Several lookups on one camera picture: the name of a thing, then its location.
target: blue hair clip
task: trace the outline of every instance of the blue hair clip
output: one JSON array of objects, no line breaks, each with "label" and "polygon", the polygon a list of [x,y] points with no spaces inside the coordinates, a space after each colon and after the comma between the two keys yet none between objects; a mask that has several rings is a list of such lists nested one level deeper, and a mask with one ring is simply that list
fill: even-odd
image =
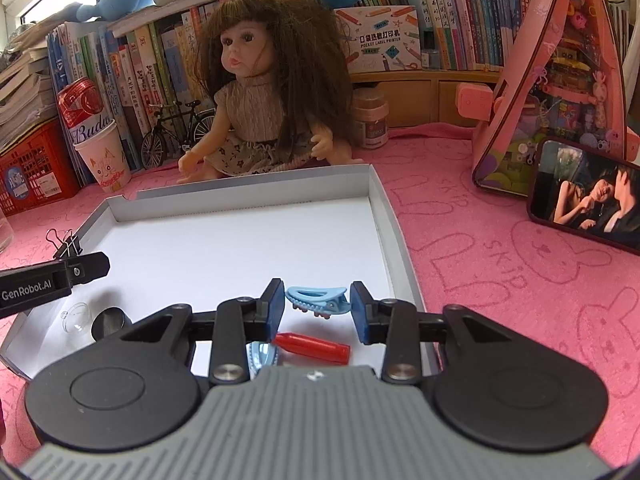
[{"label": "blue hair clip", "polygon": [[310,310],[314,315],[329,319],[330,316],[346,314],[351,310],[351,304],[345,298],[347,289],[310,288],[304,286],[290,286],[285,292],[286,298],[302,312]]}]

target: paper cup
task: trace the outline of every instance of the paper cup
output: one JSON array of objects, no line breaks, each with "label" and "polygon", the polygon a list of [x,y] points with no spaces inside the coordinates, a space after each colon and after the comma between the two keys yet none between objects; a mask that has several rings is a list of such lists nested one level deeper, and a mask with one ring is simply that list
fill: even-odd
[{"label": "paper cup", "polygon": [[105,193],[121,190],[131,180],[115,121],[74,148]]}]

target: screw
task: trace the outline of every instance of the screw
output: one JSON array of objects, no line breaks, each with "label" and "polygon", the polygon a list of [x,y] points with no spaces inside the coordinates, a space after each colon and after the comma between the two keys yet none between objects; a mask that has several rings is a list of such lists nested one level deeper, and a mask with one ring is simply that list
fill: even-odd
[{"label": "screw", "polygon": [[386,370],[386,373],[396,381],[409,381],[416,378],[418,370],[413,365],[398,363],[397,365],[391,365]]},{"label": "screw", "polygon": [[235,364],[224,364],[213,370],[213,376],[219,381],[235,381],[242,377],[242,367]]}]

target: beer can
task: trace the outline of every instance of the beer can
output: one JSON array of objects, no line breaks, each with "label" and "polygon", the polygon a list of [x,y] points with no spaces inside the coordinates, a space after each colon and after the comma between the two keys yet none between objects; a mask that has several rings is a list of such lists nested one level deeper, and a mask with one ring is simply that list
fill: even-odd
[{"label": "beer can", "polygon": [[87,77],[78,79],[60,91],[58,108],[74,144],[87,140],[111,122],[100,92]]}]

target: doll dress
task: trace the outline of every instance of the doll dress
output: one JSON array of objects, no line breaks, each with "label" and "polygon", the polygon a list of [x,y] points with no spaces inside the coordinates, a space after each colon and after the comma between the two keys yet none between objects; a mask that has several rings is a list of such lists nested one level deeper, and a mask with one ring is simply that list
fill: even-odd
[{"label": "doll dress", "polygon": [[301,130],[291,158],[276,149],[284,110],[273,73],[238,78],[214,95],[224,105],[232,130],[205,160],[220,173],[241,176],[295,170],[311,160],[311,132]]}]

